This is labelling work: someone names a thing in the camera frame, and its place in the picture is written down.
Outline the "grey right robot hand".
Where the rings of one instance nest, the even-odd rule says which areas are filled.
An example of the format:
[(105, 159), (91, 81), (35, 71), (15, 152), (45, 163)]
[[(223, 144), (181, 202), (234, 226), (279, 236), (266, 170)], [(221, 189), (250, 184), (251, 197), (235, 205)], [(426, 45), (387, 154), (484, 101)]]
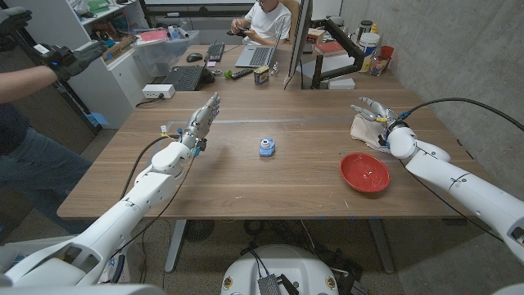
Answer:
[(360, 97), (359, 100), (370, 107), (370, 110), (351, 105), (350, 107), (359, 113), (365, 120), (371, 122), (378, 122), (388, 132), (401, 127), (408, 127), (400, 117), (394, 113), (389, 107), (374, 101), (371, 98)]

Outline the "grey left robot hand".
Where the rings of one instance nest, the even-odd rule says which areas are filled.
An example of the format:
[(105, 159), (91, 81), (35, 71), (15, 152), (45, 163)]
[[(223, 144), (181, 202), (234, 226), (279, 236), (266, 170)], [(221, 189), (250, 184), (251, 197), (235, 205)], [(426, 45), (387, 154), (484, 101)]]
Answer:
[(193, 150), (195, 156), (206, 149), (206, 135), (210, 131), (213, 120), (219, 114), (219, 104), (220, 96), (213, 93), (203, 107), (192, 113), (180, 135), (179, 142)]

